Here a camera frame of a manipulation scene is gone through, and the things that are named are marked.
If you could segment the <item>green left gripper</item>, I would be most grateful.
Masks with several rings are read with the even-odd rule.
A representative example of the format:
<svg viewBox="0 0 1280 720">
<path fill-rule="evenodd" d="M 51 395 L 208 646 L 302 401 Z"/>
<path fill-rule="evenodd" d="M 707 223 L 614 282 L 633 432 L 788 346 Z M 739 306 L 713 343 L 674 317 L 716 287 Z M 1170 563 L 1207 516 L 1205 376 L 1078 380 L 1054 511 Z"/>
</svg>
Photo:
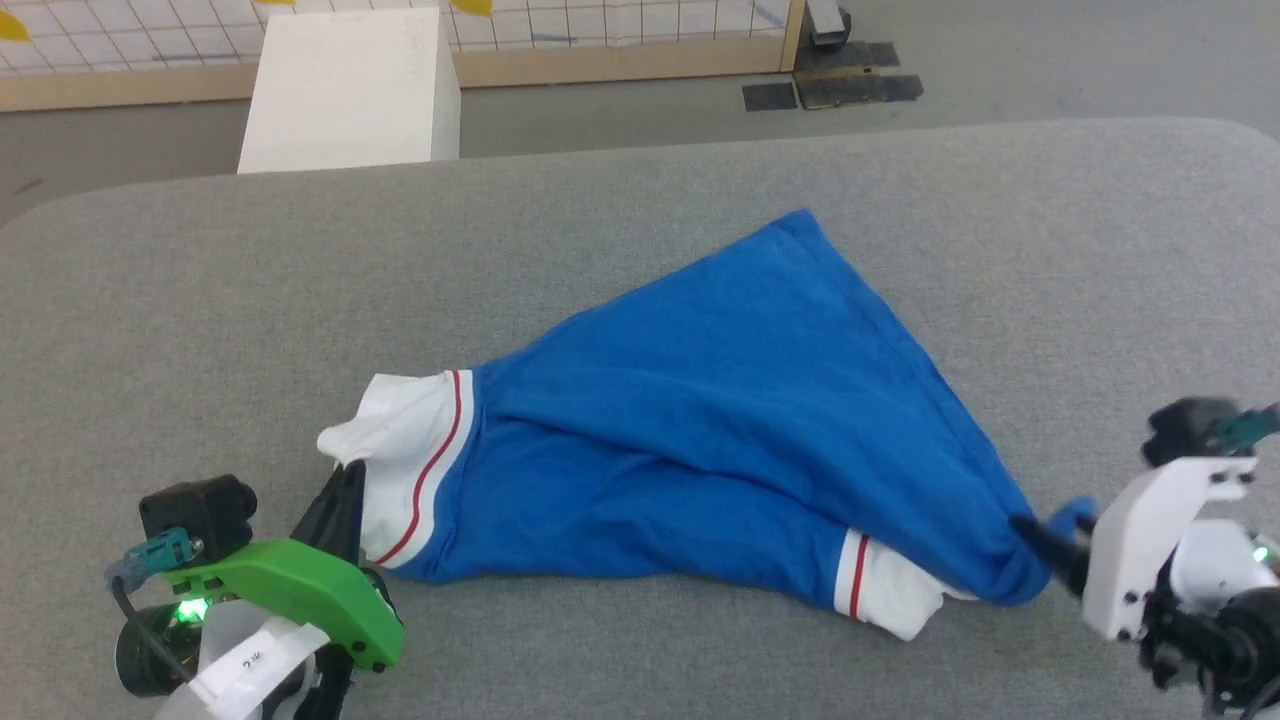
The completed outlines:
<svg viewBox="0 0 1280 720">
<path fill-rule="evenodd" d="M 317 679 L 296 720 L 344 720 L 346 696 L 358 670 L 394 667 L 404 625 L 384 587 L 361 562 L 364 461 L 338 465 L 291 533 L 292 539 L 247 544 L 220 562 L 164 573 L 177 593 L 233 596 L 330 641 L 316 652 Z"/>
</svg>

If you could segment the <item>blue and white shirt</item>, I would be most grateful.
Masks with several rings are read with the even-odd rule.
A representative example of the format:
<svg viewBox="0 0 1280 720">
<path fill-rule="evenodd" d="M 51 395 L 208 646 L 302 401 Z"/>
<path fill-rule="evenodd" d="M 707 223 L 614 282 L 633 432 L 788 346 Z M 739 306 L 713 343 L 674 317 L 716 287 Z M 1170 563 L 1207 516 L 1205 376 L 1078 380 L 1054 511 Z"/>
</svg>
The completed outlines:
<svg viewBox="0 0 1280 720">
<path fill-rule="evenodd" d="M 412 582 L 685 574 L 910 641 L 1051 579 L 993 443 L 809 210 L 507 356 L 378 374 L 317 450 L 364 466 L 361 550 Z"/>
</svg>

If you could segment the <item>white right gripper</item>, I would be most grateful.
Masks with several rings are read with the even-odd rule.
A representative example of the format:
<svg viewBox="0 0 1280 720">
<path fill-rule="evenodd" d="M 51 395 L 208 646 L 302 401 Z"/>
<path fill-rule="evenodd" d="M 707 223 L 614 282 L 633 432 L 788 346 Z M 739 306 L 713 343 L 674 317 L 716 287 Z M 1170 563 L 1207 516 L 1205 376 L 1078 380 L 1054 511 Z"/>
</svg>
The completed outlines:
<svg viewBox="0 0 1280 720">
<path fill-rule="evenodd" d="M 1011 529 L 1082 600 L 1084 624 L 1116 641 L 1137 633 L 1158 577 L 1176 605 L 1217 612 L 1260 588 L 1257 544 L 1238 521 L 1202 519 L 1204 505 L 1245 497 L 1257 457 L 1180 457 L 1135 478 L 1096 512 L 1055 512 L 1048 521 L 1012 515 Z M 1091 547 L 1078 539 L 1092 537 Z"/>
</svg>

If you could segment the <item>white paper label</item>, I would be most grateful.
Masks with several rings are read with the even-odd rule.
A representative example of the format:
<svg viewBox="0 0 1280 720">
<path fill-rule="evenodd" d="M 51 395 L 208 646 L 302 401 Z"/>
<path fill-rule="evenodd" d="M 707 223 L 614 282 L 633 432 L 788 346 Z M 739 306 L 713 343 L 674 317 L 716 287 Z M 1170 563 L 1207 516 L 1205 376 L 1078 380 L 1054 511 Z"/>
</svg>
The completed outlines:
<svg viewBox="0 0 1280 720">
<path fill-rule="evenodd" d="M 255 605 L 216 603 L 205 615 L 197 673 L 152 720 L 296 720 L 317 679 L 329 635 Z"/>
</svg>

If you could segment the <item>grey wheeled stand foot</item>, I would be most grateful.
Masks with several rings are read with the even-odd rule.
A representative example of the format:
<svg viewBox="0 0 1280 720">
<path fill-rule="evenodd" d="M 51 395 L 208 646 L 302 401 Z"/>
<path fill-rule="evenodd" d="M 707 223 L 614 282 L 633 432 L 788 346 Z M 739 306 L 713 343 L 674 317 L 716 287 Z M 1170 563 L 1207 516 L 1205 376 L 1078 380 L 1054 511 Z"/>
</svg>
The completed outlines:
<svg viewBox="0 0 1280 720">
<path fill-rule="evenodd" d="M 850 40 L 852 19 L 840 0 L 806 0 L 806 37 L 819 53 L 837 53 Z"/>
</svg>

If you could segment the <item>long black floor mat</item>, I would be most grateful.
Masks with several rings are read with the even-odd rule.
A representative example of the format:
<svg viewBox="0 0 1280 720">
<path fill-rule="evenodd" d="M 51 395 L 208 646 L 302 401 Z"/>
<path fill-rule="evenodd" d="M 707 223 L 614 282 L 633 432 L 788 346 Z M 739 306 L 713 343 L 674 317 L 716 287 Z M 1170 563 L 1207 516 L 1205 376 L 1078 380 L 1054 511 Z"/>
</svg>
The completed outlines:
<svg viewBox="0 0 1280 720">
<path fill-rule="evenodd" d="M 797 50 L 794 72 L 900 65 L 899 54 L 892 42 L 849 41 L 842 45 L 803 45 Z"/>
<path fill-rule="evenodd" d="M 923 95 L 919 76 L 794 77 L 800 104 L 806 110 L 867 104 L 913 102 Z"/>
</svg>

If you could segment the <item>white box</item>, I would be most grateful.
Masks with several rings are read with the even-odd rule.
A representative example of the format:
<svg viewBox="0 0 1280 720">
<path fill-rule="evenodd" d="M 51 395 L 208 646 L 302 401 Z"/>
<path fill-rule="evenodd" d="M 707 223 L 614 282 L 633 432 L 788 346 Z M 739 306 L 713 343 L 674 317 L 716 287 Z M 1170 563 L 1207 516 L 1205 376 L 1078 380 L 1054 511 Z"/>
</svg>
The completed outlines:
<svg viewBox="0 0 1280 720">
<path fill-rule="evenodd" d="M 275 15 L 237 170 L 453 161 L 461 109 L 438 8 Z"/>
</svg>

